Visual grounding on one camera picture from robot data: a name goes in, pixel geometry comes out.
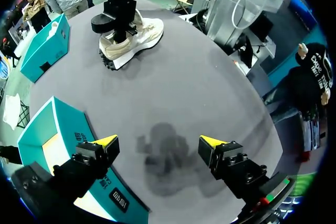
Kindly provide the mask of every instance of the gray table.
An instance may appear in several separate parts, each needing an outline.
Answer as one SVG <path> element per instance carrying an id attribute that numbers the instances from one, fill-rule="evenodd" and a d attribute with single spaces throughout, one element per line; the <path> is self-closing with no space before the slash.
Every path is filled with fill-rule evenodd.
<path id="1" fill-rule="evenodd" d="M 165 31 L 119 71 L 98 55 L 95 6 L 70 20 L 69 53 L 32 86 L 30 114 L 52 96 L 86 113 L 97 138 L 118 134 L 114 166 L 151 209 L 149 223 L 229 223 L 244 205 L 197 154 L 208 135 L 244 145 L 271 175 L 282 148 L 269 113 L 228 56 L 192 25 L 146 0 Z"/>

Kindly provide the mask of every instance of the shoe sole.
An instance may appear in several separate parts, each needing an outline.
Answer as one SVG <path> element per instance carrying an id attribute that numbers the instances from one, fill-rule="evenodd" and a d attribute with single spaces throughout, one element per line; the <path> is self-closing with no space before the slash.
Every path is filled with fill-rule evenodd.
<path id="1" fill-rule="evenodd" d="M 161 34 L 154 40 L 147 42 L 145 44 L 142 44 L 138 47 L 135 47 L 134 49 L 130 50 L 129 52 L 127 52 L 125 55 L 119 57 L 118 59 L 115 60 L 109 60 L 104 53 L 102 52 L 101 49 L 99 49 L 99 52 L 101 54 L 101 57 L 103 58 L 104 64 L 107 68 L 111 69 L 111 70 L 118 70 L 120 69 L 122 66 L 124 66 L 125 64 L 127 64 L 133 57 L 134 55 L 141 51 L 141 50 L 145 50 L 145 49 L 150 49 L 153 48 L 162 38 L 163 36 L 163 30 L 161 32 Z"/>

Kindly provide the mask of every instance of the teal box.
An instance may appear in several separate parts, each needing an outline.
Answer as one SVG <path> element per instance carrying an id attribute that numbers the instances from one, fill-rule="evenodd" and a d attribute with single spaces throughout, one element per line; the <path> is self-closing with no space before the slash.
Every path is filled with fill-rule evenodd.
<path id="1" fill-rule="evenodd" d="M 58 22 L 56 33 L 49 38 L 53 22 Z M 68 53 L 70 26 L 64 14 L 55 18 L 31 41 L 21 73 L 31 82 L 36 82 L 56 61 Z"/>
<path id="2" fill-rule="evenodd" d="M 37 162 L 53 174 L 53 166 L 62 165 L 69 160 L 76 152 L 77 144 L 83 141 L 95 141 L 85 114 L 52 97 L 23 130 L 18 139 L 18 148 L 23 165 Z M 128 200 L 126 211 L 121 210 L 112 200 L 115 189 Z M 110 168 L 105 178 L 96 180 L 84 197 L 78 198 L 74 205 L 113 221 L 129 224 L 148 223 L 148 209 L 139 199 L 133 197 L 130 188 L 126 188 Z"/>

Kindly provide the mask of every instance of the sneaker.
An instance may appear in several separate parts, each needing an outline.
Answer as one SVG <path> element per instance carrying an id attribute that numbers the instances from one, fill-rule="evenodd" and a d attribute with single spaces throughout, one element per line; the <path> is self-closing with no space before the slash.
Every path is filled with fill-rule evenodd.
<path id="1" fill-rule="evenodd" d="M 138 33 L 134 36 L 127 33 L 127 38 L 122 43 L 117 44 L 113 40 L 114 32 L 100 37 L 99 49 L 109 61 L 113 61 L 115 69 L 125 65 L 137 52 L 154 47 L 163 35 L 162 20 L 143 18 L 138 10 L 135 12 L 133 24 L 137 26 Z"/>

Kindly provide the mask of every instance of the blue wall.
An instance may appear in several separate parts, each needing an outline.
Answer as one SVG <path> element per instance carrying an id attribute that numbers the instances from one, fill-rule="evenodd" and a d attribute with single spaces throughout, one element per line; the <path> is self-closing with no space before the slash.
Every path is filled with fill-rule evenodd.
<path id="1" fill-rule="evenodd" d="M 310 32 L 310 34 L 303 40 L 303 43 L 308 44 L 311 42 L 318 42 L 326 45 L 326 39 L 320 27 L 318 25 Z M 290 54 L 286 60 L 283 61 L 275 70 L 273 70 L 269 75 L 269 80 L 271 81 L 273 87 L 275 87 L 279 81 L 281 81 L 293 67 L 298 66 L 295 60 L 295 53 L 298 48 L 294 48 L 292 54 Z"/>

